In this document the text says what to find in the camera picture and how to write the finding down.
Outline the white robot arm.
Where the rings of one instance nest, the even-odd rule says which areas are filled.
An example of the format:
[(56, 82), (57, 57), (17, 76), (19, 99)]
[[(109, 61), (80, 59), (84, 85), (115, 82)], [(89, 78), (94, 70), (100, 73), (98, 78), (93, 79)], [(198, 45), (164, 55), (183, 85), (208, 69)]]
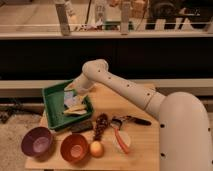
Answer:
[(103, 59), (84, 63), (74, 89), (85, 94), (101, 83), (157, 119), (160, 171), (213, 171), (213, 143), (206, 108), (194, 95), (167, 96), (108, 71)]

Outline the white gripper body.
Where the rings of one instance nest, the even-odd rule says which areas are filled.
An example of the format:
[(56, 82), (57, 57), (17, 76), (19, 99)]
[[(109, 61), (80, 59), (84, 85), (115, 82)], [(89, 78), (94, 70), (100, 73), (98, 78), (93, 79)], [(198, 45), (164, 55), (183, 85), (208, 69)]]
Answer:
[(72, 85), (79, 94), (86, 94), (94, 87), (94, 82), (87, 78), (84, 74), (80, 74), (74, 79)]

